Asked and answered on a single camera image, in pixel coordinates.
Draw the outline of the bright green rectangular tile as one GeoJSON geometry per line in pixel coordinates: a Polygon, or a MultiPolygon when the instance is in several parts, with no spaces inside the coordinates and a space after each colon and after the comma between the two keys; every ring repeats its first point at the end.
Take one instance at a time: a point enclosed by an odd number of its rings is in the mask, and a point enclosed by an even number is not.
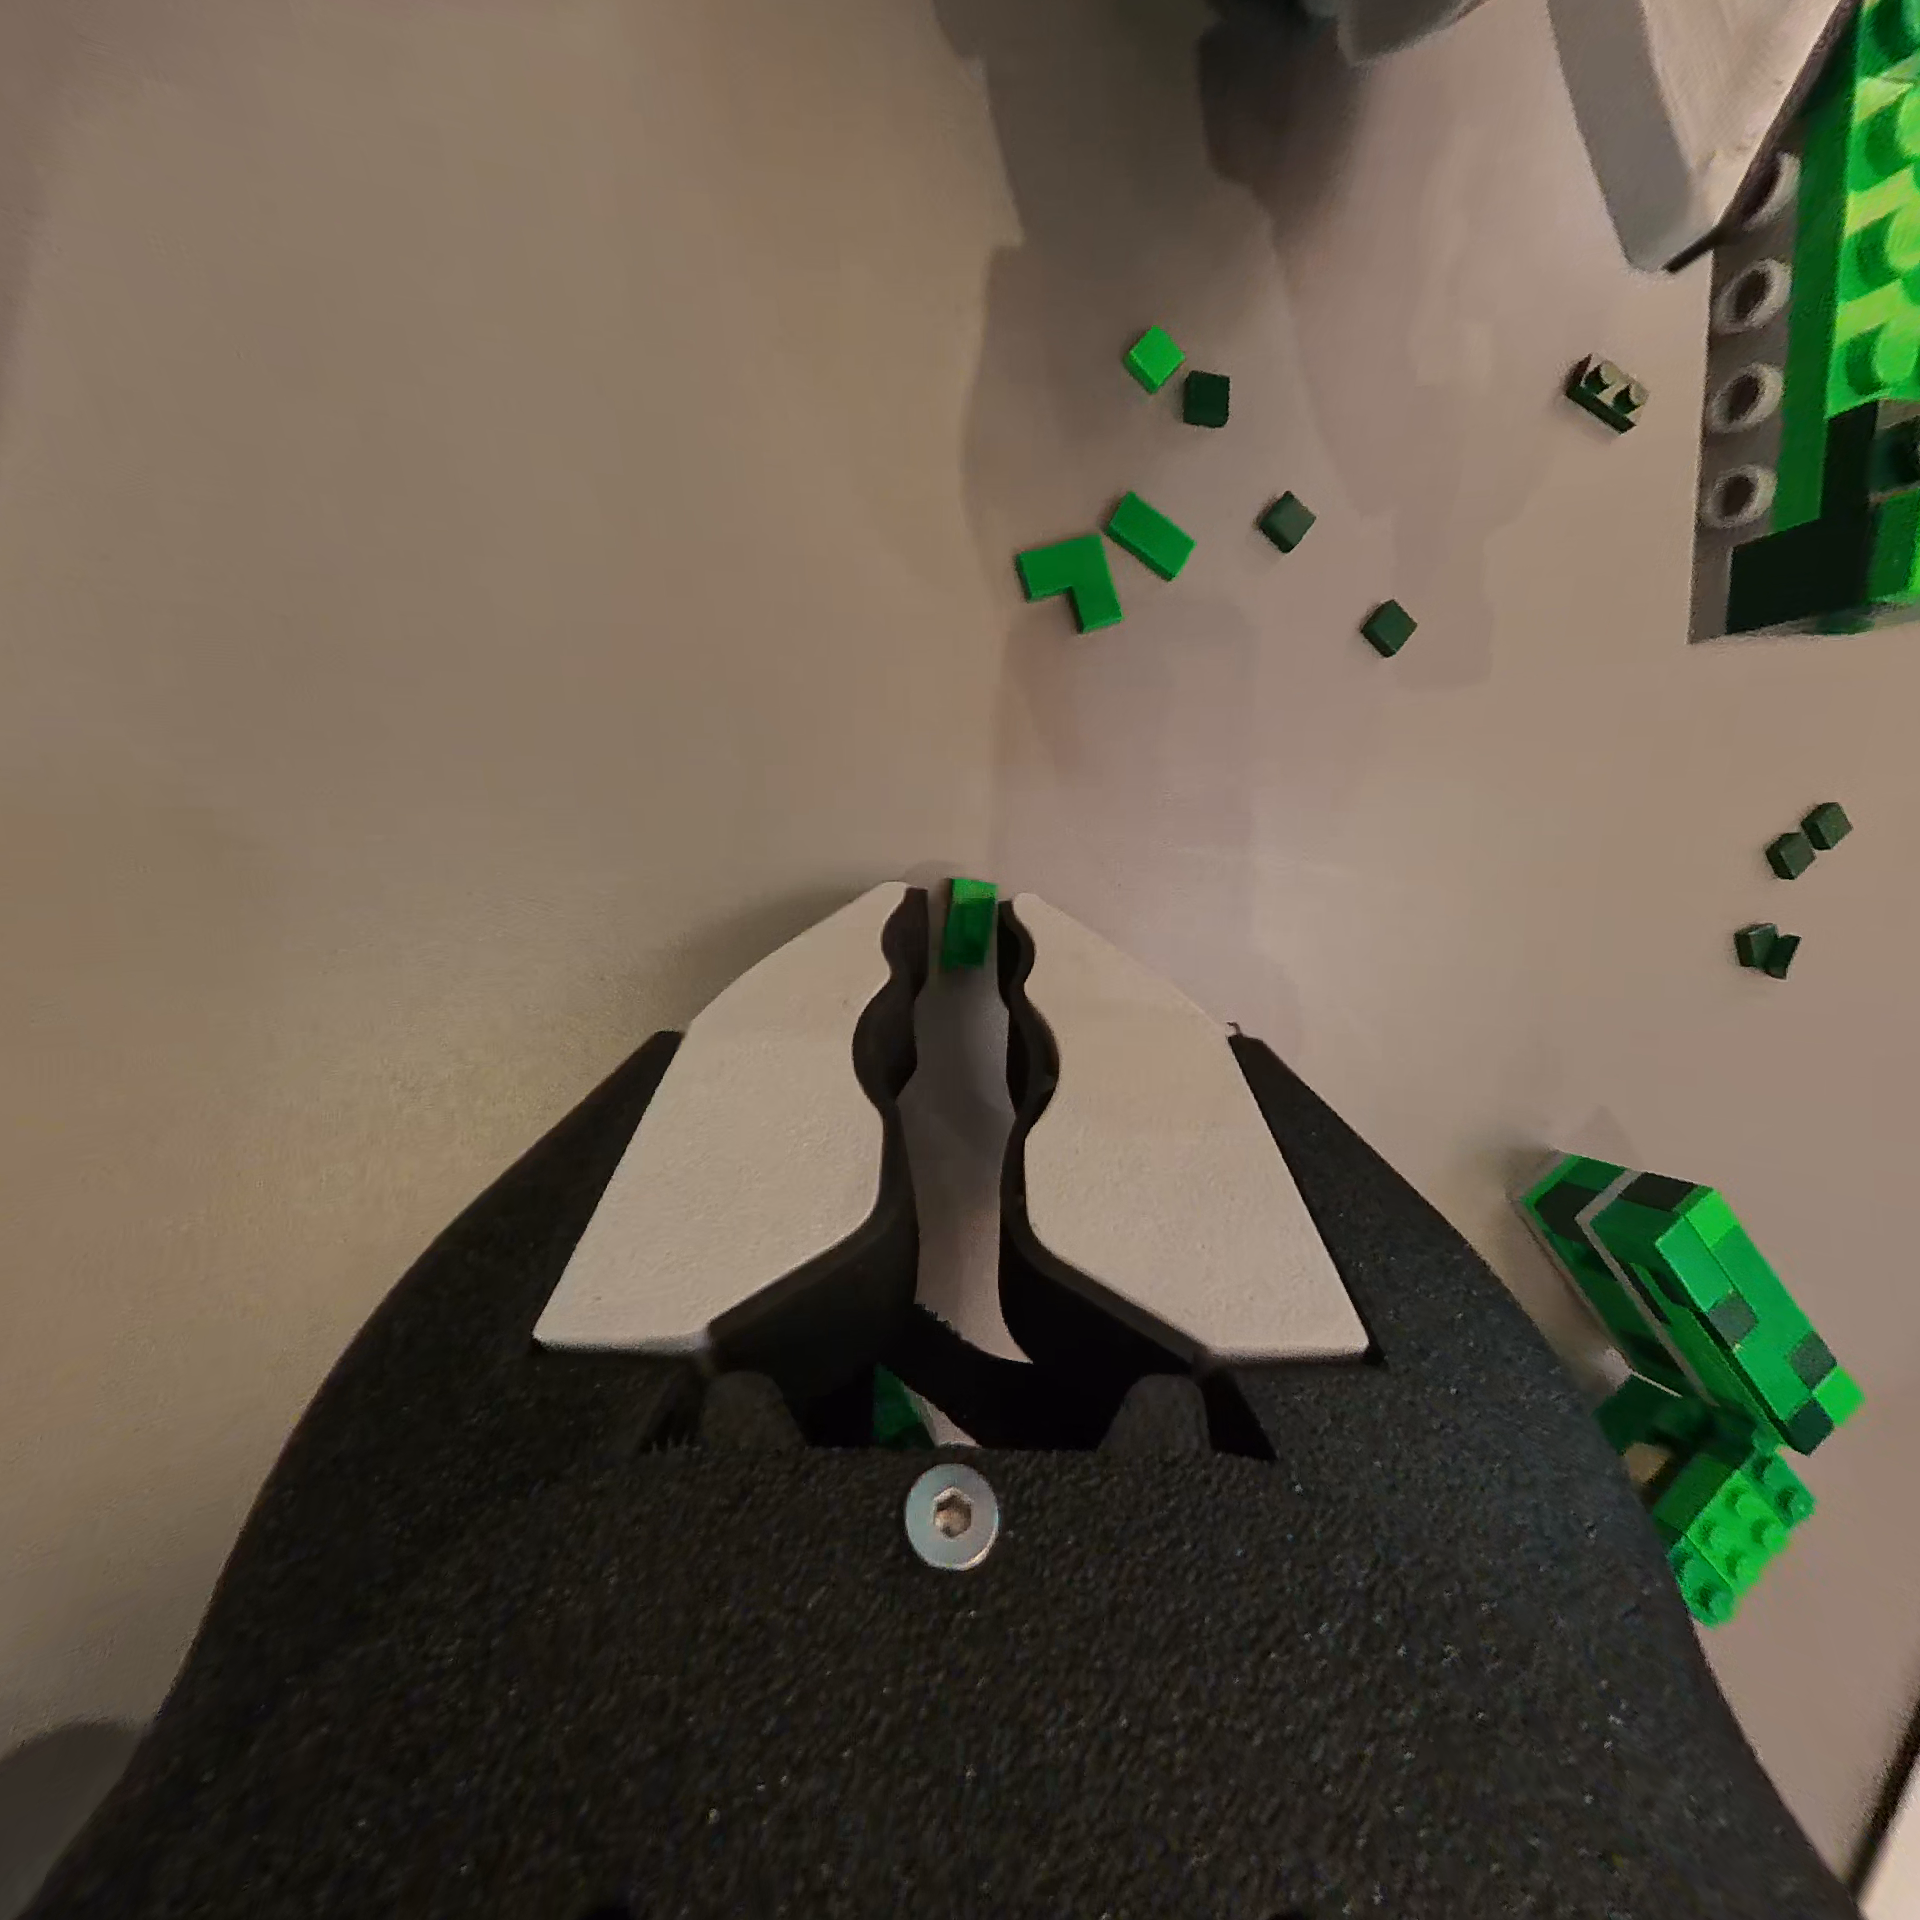
{"type": "Polygon", "coordinates": [[[1104,536],[1162,585],[1182,578],[1196,550],[1196,537],[1134,487],[1110,507],[1104,536]]]}

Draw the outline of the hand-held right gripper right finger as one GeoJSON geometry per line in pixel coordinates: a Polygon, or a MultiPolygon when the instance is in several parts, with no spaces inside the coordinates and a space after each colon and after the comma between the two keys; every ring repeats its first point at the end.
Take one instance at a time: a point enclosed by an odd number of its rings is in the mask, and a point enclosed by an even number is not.
{"type": "Polygon", "coordinates": [[[1040,894],[996,926],[1013,1130],[998,1317],[1104,1438],[1189,1376],[1212,1441],[1266,1441],[1236,1367],[1362,1366],[1366,1318],[1236,1061],[1236,1030],[1040,894]]]}

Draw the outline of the grey desk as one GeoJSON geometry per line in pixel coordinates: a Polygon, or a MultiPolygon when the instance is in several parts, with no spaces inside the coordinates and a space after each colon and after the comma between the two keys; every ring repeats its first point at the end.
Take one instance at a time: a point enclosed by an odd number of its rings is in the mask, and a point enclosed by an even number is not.
{"type": "Polygon", "coordinates": [[[1918,636],[1689,643],[1708,309],[1547,2],[1362,68],[1262,2],[3,2],[3,1914],[443,1220],[954,873],[1271,1038],[1574,1366],[1522,1169],[1733,1191],[1866,1404],[1712,1655],[1849,1869],[1918,1691],[1918,636]],[[1115,630],[1019,591],[1074,536],[1115,630]]]}

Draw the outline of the bright green corner tile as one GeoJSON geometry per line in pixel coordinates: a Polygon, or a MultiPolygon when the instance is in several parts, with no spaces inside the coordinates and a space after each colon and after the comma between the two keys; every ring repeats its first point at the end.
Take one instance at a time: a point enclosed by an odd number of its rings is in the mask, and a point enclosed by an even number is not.
{"type": "Polygon", "coordinates": [[[1104,536],[1026,547],[1015,550],[1015,575],[1029,606],[1066,602],[1076,632],[1104,632],[1122,621],[1104,536]]]}

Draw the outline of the green creeper brick build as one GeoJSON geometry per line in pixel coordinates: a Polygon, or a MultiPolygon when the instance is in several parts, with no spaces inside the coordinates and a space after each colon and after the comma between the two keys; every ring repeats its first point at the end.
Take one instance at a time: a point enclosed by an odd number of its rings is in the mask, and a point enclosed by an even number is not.
{"type": "Polygon", "coordinates": [[[1658,1456],[1640,1508],[1688,1613],[1735,1618],[1812,1516],[1798,1458],[1859,1412],[1859,1380],[1712,1184],[1556,1153],[1517,1211],[1625,1361],[1597,1427],[1658,1456]]]}

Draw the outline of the green and grey brick assembly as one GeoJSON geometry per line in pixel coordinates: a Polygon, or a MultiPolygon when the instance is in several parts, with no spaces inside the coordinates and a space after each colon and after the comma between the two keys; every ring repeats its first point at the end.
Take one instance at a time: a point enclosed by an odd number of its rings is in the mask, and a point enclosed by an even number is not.
{"type": "Polygon", "coordinates": [[[1859,2],[1712,255],[1689,643],[1920,610],[1920,6],[1859,2]]]}

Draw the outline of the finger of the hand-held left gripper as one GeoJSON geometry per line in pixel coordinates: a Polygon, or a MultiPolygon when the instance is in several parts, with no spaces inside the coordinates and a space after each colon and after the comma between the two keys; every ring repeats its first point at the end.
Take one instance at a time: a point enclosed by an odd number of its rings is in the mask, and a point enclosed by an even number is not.
{"type": "Polygon", "coordinates": [[[1550,31],[1619,255],[1793,258],[1809,107],[1849,0],[1556,0],[1550,31]]]}

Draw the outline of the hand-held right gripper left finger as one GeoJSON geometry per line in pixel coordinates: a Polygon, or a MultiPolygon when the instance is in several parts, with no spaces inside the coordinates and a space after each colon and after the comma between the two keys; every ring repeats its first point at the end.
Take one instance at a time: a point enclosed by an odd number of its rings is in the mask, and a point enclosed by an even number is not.
{"type": "Polygon", "coordinates": [[[927,886],[884,880],[680,1037],[535,1325],[557,1361],[769,1376],[814,1441],[873,1441],[923,1274],[901,1094],[927,886]]]}

